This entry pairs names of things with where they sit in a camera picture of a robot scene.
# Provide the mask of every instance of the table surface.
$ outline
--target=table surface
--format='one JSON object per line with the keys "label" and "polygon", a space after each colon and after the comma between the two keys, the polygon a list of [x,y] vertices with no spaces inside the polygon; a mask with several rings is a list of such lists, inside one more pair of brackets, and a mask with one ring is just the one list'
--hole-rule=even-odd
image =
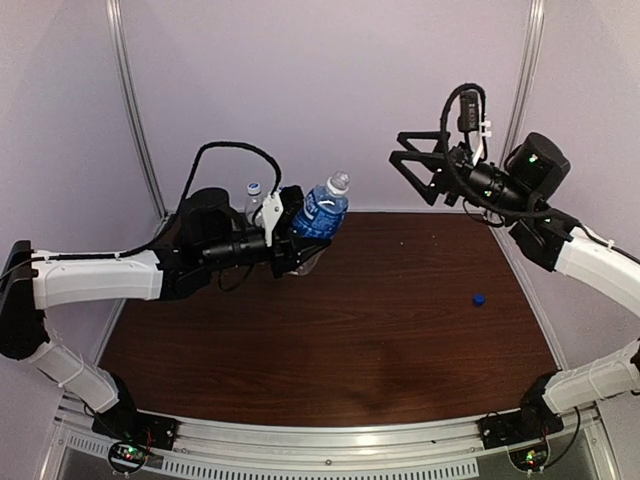
{"label": "table surface", "polygon": [[516,408],[555,369],[486,226],[390,213],[349,214],[307,277],[260,267],[232,293],[127,302],[101,365],[141,409],[321,427]]}

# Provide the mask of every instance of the water bottle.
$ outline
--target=water bottle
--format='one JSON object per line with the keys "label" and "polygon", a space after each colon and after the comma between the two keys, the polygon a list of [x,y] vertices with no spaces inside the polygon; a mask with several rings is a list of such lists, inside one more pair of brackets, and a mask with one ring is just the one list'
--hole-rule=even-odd
{"label": "water bottle", "polygon": [[262,226],[262,212],[256,214],[256,210],[262,205],[264,196],[259,183],[247,185],[247,200],[244,202],[244,215],[248,225]]}
{"label": "water bottle", "polygon": [[[334,173],[325,185],[316,185],[304,199],[304,206],[293,220],[293,229],[302,237],[332,238],[347,213],[349,199],[349,175]],[[314,255],[296,270],[293,275],[307,275],[313,270],[322,252]]]}

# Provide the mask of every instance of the white wall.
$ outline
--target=white wall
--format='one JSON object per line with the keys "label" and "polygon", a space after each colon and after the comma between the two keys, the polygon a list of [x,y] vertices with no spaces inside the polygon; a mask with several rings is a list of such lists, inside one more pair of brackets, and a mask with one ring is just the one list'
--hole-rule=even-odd
{"label": "white wall", "polygon": [[[499,155],[528,14],[526,0],[124,2],[168,207],[198,147],[231,139],[267,150],[285,183],[305,189],[347,170],[355,209],[428,210],[388,164],[396,134],[437,129],[451,90],[476,81],[490,96]],[[271,185],[269,168],[227,152],[208,157],[196,184],[224,186],[239,205],[254,180]]]}
{"label": "white wall", "polygon": [[[544,41],[523,134],[553,139],[572,171],[552,203],[640,253],[640,3],[547,2]],[[569,367],[640,336],[640,320],[587,286],[522,260]],[[637,479],[640,399],[604,402],[624,478]]]}
{"label": "white wall", "polygon": [[[0,2],[4,255],[18,239],[98,251],[151,235],[155,219],[115,72],[103,1]],[[51,309],[48,330],[93,357],[111,307]],[[42,375],[0,358],[3,479],[33,478],[59,398]]]}

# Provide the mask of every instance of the brown tabletop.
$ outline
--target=brown tabletop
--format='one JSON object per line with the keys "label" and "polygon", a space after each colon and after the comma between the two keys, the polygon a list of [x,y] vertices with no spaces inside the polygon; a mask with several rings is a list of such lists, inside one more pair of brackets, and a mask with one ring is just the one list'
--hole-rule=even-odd
{"label": "brown tabletop", "polygon": [[127,302],[102,366],[145,410],[295,426],[515,408],[555,368],[487,227],[386,213],[349,214],[307,277],[261,267],[233,293]]}

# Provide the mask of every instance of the bottle label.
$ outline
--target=bottle label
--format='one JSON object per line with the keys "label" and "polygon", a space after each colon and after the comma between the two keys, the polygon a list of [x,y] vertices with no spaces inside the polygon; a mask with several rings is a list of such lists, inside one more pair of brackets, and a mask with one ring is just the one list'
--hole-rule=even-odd
{"label": "bottle label", "polygon": [[331,238],[340,228],[346,212],[328,212],[318,205],[312,191],[305,198],[304,207],[296,216],[293,226],[304,237]]}

